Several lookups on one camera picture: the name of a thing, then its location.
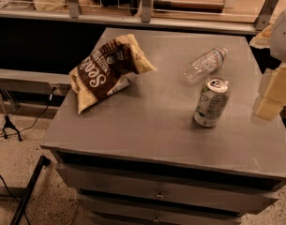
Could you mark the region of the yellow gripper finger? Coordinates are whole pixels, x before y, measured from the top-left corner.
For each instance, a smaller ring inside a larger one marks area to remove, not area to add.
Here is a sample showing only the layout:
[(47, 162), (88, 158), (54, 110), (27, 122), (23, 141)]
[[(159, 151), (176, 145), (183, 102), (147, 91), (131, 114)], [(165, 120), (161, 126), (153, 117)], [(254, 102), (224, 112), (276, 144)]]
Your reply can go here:
[(249, 45), (256, 49), (269, 49), (272, 29), (273, 25), (269, 24), (262, 32), (251, 39)]
[(267, 68), (254, 103), (254, 114), (264, 120), (273, 120), (286, 105), (286, 63), (275, 70)]

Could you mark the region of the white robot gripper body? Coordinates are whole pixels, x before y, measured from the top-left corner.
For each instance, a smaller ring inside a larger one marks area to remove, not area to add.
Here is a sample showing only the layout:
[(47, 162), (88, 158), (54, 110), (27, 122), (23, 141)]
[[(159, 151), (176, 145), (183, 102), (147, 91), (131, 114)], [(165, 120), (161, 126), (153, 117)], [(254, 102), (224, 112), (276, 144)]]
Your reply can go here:
[(286, 62), (286, 8), (274, 22), (270, 37), (270, 54), (281, 62)]

